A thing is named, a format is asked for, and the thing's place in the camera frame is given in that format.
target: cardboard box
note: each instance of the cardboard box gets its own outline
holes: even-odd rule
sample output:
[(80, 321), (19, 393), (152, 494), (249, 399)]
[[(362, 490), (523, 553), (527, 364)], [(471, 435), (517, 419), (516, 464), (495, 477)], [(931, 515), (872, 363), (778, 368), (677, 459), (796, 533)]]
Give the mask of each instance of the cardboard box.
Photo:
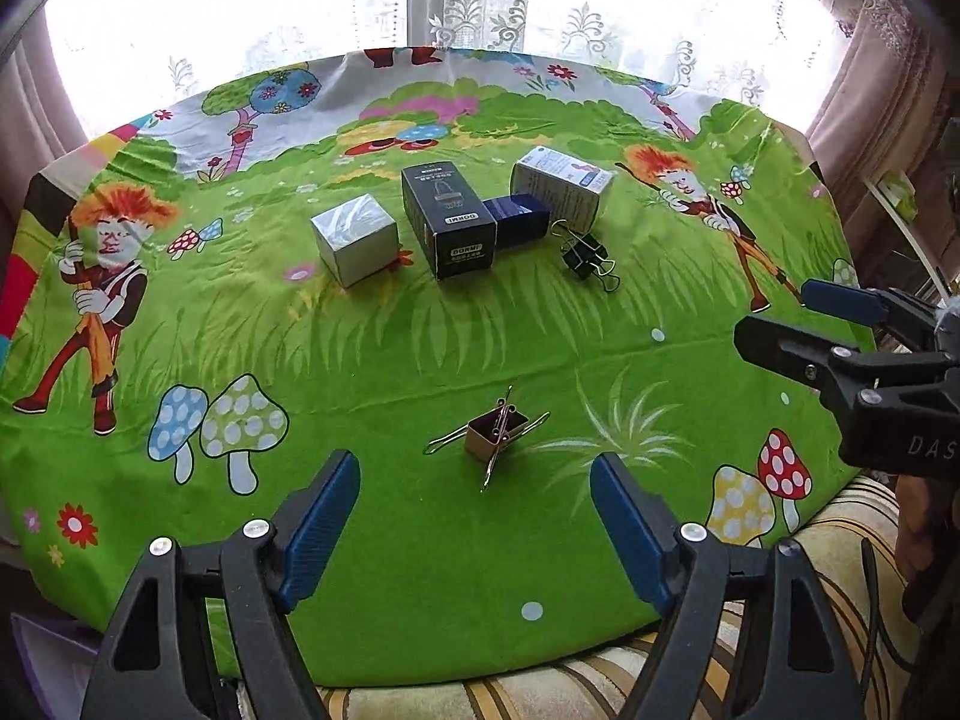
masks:
[(484, 200), (496, 221), (496, 248), (538, 241), (550, 227), (550, 210), (532, 194), (509, 194)]
[(616, 174), (582, 159), (537, 146), (514, 165), (510, 194), (532, 194), (575, 232), (589, 232), (600, 200)]
[(496, 222), (453, 162), (401, 172), (403, 209), (438, 279), (493, 264)]
[(372, 194), (324, 211), (310, 223), (320, 259), (344, 288), (390, 265), (400, 251), (397, 223)]

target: blue gripper pad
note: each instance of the blue gripper pad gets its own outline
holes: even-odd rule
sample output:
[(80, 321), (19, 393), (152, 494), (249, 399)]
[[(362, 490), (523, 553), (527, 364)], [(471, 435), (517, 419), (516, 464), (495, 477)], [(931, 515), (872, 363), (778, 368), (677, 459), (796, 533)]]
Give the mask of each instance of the blue gripper pad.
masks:
[(806, 281), (800, 288), (800, 297), (810, 310), (867, 327), (882, 324), (889, 316), (883, 300), (874, 293), (830, 281)]
[(284, 551), (285, 570), (277, 589), (277, 600), (287, 613), (317, 590), (359, 494), (360, 464), (346, 452), (304, 514)]
[[(636, 488), (634, 494), (628, 493), (609, 457), (613, 457), (622, 469), (619, 476), (629, 473), (616, 455), (598, 456), (590, 466), (593, 505), (637, 598), (651, 604), (661, 616), (666, 616), (673, 607), (674, 595), (665, 576), (664, 540), (669, 537), (669, 541), (676, 544), (673, 538), (676, 521), (659, 496), (642, 493), (635, 483), (632, 485)], [(655, 521), (648, 522), (637, 504), (650, 509), (647, 514)]]

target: sheer white curtain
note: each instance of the sheer white curtain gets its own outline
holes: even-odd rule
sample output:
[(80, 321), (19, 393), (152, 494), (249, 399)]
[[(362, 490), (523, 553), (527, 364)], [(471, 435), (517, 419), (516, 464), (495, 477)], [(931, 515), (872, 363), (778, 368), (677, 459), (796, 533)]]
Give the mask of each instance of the sheer white curtain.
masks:
[(51, 0), (47, 13), (91, 135), (254, 71), (426, 44), (603, 65), (805, 130), (859, 11), (883, 4), (896, 13), (888, 0)]

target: black box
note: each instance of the black box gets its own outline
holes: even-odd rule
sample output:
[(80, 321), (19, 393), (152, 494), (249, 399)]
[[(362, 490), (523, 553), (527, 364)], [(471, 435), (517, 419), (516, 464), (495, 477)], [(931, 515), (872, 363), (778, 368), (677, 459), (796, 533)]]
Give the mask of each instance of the black box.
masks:
[(493, 264), (496, 222), (453, 162), (430, 162), (401, 172), (403, 210), (438, 278)]
[(550, 209), (532, 194), (508, 194), (483, 204), (496, 221), (498, 250), (538, 241), (550, 226)]

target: table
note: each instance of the table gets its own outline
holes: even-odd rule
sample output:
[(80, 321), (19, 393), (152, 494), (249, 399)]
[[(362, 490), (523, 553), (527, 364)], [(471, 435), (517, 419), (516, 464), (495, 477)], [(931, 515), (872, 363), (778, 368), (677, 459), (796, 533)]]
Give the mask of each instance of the table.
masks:
[[(481, 197), (502, 196), (536, 145), (616, 170), (593, 232), (619, 290), (576, 281), (549, 236), (436, 282), (400, 169), (451, 160)], [(309, 218), (367, 192), (401, 250), (342, 290)], [(258, 74), (118, 127), (32, 183), (0, 301), (0, 485), (44, 593), (102, 628), (151, 538), (222, 538), (347, 447), (360, 498), (292, 617), (315, 680), (539, 664), (655, 617), (587, 499), (598, 452), (739, 543), (778, 538), (853, 475), (815, 392), (744, 364), (731, 340), (763, 310), (869, 344), (800, 306), (810, 277), (856, 277), (832, 201), (739, 103), (429, 47)], [(481, 494), (459, 445), (422, 449), (510, 384), (520, 410), (551, 416)], [(796, 484), (785, 464), (803, 466)], [(222, 608), (210, 617), (229, 670)]]

